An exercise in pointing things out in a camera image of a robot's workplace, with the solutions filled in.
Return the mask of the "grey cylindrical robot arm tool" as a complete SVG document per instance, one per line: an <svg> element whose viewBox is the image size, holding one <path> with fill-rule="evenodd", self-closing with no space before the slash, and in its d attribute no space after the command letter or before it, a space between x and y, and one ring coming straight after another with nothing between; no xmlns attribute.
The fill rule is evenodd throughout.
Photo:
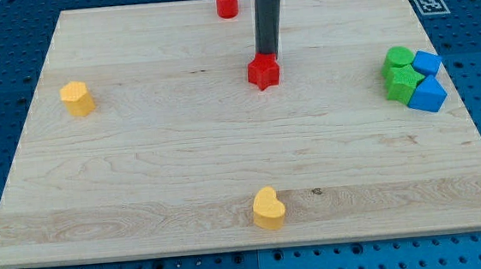
<svg viewBox="0 0 481 269"><path fill-rule="evenodd" d="M254 0L254 4L256 52L278 56L280 0Z"/></svg>

